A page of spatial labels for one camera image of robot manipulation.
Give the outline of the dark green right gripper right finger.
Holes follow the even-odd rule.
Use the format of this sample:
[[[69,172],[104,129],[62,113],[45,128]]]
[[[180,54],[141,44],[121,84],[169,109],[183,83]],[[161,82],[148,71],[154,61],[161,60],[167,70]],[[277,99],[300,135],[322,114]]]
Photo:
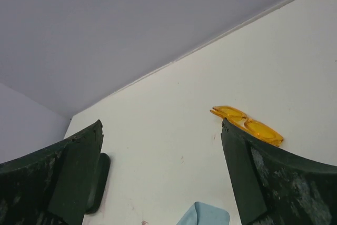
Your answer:
[[[336,167],[222,122],[222,146],[242,224],[336,224]]]

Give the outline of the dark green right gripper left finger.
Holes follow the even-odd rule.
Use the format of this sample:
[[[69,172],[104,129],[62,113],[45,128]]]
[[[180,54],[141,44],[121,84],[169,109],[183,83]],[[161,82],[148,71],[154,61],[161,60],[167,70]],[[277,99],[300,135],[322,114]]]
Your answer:
[[[82,224],[103,144],[100,120],[1,164],[1,224]]]

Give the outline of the black glasses case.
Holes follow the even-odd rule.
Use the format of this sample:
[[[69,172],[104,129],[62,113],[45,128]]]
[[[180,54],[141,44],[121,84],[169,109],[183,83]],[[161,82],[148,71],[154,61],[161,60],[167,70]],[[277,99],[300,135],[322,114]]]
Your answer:
[[[105,191],[110,165],[110,157],[106,153],[101,153],[91,184],[85,214],[94,214],[99,210]]]

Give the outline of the light blue cleaning cloth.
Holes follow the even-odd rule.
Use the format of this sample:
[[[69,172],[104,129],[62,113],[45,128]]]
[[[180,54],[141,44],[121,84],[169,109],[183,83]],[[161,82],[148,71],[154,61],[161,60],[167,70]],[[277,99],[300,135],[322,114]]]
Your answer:
[[[177,225],[229,225],[229,213],[218,207],[195,202],[180,218]]]

